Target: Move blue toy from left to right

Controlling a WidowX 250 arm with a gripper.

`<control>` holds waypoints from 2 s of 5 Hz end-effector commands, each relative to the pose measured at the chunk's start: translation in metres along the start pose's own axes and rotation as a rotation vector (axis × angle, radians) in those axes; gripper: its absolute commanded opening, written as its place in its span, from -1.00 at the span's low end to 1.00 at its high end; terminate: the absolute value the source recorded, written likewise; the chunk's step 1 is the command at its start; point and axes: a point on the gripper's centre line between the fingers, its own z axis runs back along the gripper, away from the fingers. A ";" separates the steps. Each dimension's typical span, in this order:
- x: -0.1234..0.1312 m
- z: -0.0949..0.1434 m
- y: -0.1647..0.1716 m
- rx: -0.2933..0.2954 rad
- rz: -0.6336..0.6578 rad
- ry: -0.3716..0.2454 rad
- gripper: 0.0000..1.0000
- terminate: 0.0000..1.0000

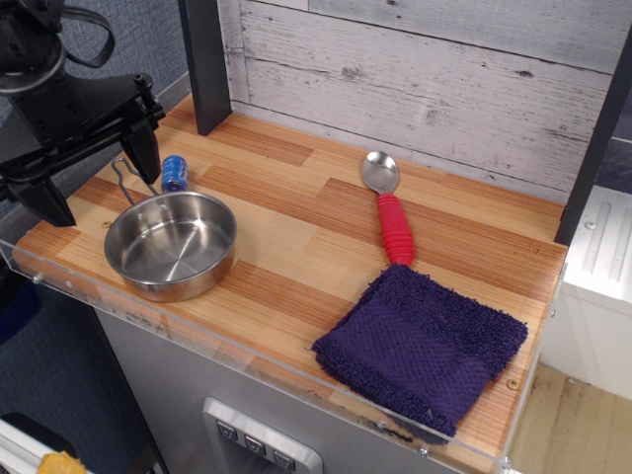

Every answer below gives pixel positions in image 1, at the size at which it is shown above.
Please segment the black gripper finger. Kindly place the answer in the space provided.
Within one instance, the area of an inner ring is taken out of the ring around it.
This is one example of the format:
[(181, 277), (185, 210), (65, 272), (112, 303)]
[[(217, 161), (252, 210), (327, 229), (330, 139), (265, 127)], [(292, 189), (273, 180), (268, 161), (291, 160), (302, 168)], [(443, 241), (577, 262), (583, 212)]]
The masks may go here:
[(18, 201), (55, 227), (70, 227), (75, 218), (60, 190), (50, 179), (17, 186)]
[(145, 184), (154, 184), (161, 173), (159, 149), (154, 129), (147, 122), (134, 125), (120, 141)]

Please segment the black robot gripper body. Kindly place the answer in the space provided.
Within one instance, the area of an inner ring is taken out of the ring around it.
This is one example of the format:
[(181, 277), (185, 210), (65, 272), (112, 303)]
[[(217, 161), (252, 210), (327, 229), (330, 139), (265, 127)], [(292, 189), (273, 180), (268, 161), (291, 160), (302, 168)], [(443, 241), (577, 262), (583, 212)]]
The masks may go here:
[(3, 74), (1, 95), (13, 104), (1, 126), (3, 194), (120, 144), (134, 125), (147, 122), (155, 130), (165, 116), (146, 73), (105, 79)]

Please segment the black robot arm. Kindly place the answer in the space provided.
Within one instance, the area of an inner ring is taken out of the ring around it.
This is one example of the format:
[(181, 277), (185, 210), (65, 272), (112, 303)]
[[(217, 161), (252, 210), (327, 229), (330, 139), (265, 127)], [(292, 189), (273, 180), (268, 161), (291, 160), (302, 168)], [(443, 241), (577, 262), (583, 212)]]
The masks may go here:
[(103, 66), (116, 41), (107, 36), (94, 58), (80, 59), (59, 37), (64, 19), (112, 28), (100, 14), (62, 1), (1, 4), (1, 94), (12, 105), (1, 126), (1, 198), (56, 227), (72, 226), (75, 219), (53, 175), (114, 143), (145, 184), (155, 183), (161, 163), (154, 131), (165, 115), (147, 74), (68, 74), (68, 61)]

